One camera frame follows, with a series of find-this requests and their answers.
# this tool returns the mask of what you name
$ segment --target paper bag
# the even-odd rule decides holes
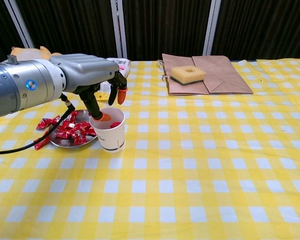
[[[226,56],[193,56],[194,65],[206,72],[204,85],[211,94],[253,94]]]
[[[167,88],[170,96],[176,95],[195,95],[195,94],[209,94],[204,82],[196,82],[189,85],[181,85],[178,82],[170,79],[171,69],[181,66],[194,66],[191,57],[173,56],[162,54],[164,62],[165,74],[167,75]]]

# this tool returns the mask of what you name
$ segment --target silver tray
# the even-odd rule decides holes
[[[90,117],[89,117],[89,113],[88,113],[87,110],[77,110],[77,112],[79,114],[78,114],[78,116],[75,117],[75,123],[81,123],[83,121],[88,122],[88,123],[90,122]],[[80,146],[83,146],[83,145],[86,145],[86,144],[90,143],[91,141],[93,141],[94,139],[97,138],[97,136],[88,136],[87,135],[87,136],[85,136],[87,142],[85,142],[83,144],[80,144],[80,145],[74,145],[74,140],[73,139],[62,139],[62,138],[56,137],[58,132],[59,132],[59,130],[55,129],[50,134],[50,142],[52,144],[58,146],[58,147],[61,147],[61,148],[80,147]]]

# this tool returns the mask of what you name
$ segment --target paper cup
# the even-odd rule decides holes
[[[106,152],[120,152],[125,147],[125,114],[115,107],[103,108],[101,112],[110,115],[111,120],[96,121],[93,117],[90,117],[90,124]],[[110,125],[114,122],[121,123],[114,128],[110,128]]]

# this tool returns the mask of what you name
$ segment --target red candy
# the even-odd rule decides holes
[[[79,126],[77,125],[71,134],[71,137],[74,139],[74,145],[81,145],[87,142],[86,139],[86,132]]]
[[[59,132],[56,134],[57,138],[61,139],[73,139],[74,145],[81,145],[87,142],[86,135],[95,137],[97,134],[94,128],[90,125],[90,123],[86,121],[82,121],[80,123],[76,123],[76,116],[78,116],[77,111],[73,111],[64,121],[62,121],[59,126]],[[60,116],[57,116],[53,119],[43,118],[36,129],[45,129],[50,125],[55,125],[60,120]],[[35,150],[39,150],[44,145],[48,144],[50,141],[49,137],[46,137],[44,140],[39,142],[34,146]]]
[[[73,130],[71,129],[64,129],[59,131],[55,136],[61,139],[69,139],[71,137],[72,131]]]
[[[97,134],[92,126],[85,132],[85,134],[88,136],[92,136],[92,137],[97,136]]]
[[[110,125],[110,128],[113,129],[113,128],[119,126],[120,124],[121,124],[120,121],[115,121],[114,123],[112,123],[112,124]]]
[[[49,127],[50,125],[56,125],[57,122],[60,120],[60,116],[56,116],[55,118],[43,118],[39,124],[36,126],[36,129],[46,129],[47,127]]]
[[[40,148],[42,148],[43,146],[47,145],[50,142],[50,137],[47,136],[45,139],[43,139],[41,142],[37,143],[36,145],[34,145],[34,149],[35,150],[39,150]]]

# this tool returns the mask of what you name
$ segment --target yellow sponge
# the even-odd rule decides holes
[[[206,72],[196,66],[177,66],[171,69],[172,80],[181,85],[188,85],[204,80]]]

